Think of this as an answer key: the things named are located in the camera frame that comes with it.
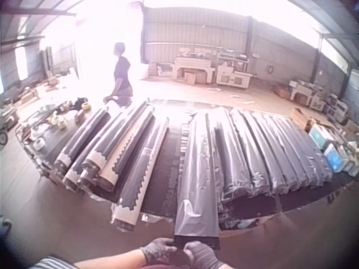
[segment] gray work glove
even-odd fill
[[[157,238],[147,246],[140,248],[145,255],[147,264],[154,262],[168,262],[169,255],[177,250],[176,247],[170,247],[173,239]]]
[[[188,255],[193,269],[218,269],[224,265],[217,260],[214,251],[201,242],[187,243],[183,250]]]

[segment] man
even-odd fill
[[[169,264],[169,256],[177,251],[176,247],[171,246],[172,239],[158,238],[143,248],[111,257],[91,259],[78,262],[75,265],[67,263],[57,257],[47,257],[42,259],[32,268],[62,268],[62,269],[231,269],[228,265],[217,260],[214,251],[200,242],[187,243],[184,253],[188,257],[187,267],[176,267]]]
[[[114,45],[113,53],[118,57],[116,67],[113,72],[115,85],[112,93],[103,99],[105,103],[110,100],[114,100],[116,102],[119,101],[120,103],[123,101],[122,103],[125,103],[131,100],[131,97],[133,96],[132,87],[128,80],[128,70],[130,69],[131,64],[124,56],[122,56],[124,52],[124,43],[118,42]]]

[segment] metal roof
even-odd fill
[[[1,10],[1,50],[40,40],[42,31],[84,0],[9,0]]]
[[[319,30],[352,67],[359,66],[359,13],[350,0],[289,0],[315,18]]]

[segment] concrete floor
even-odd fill
[[[135,95],[153,99],[201,101],[284,115],[289,115],[295,107],[294,103],[267,90],[214,91],[163,78],[134,82],[133,87]],[[67,89],[56,94],[69,98],[84,92]],[[103,95],[94,94],[91,99],[101,101]],[[37,101],[23,106],[20,117],[35,111],[39,104]],[[321,114],[303,110],[326,122]],[[173,224],[165,221],[156,224],[139,221],[134,233],[122,233],[109,224],[111,210],[107,203],[71,193],[47,179],[39,180],[14,130],[10,132],[8,145],[0,152],[0,166],[1,213],[13,221],[8,239],[29,262],[50,253],[71,262],[110,256],[173,234]],[[358,194],[359,187],[355,185],[331,205],[326,200],[317,201],[239,235],[221,238],[218,257],[236,268],[329,268],[356,235]]]

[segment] striped sleeve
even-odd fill
[[[43,258],[30,269],[77,269],[77,267],[59,257],[51,255]]]

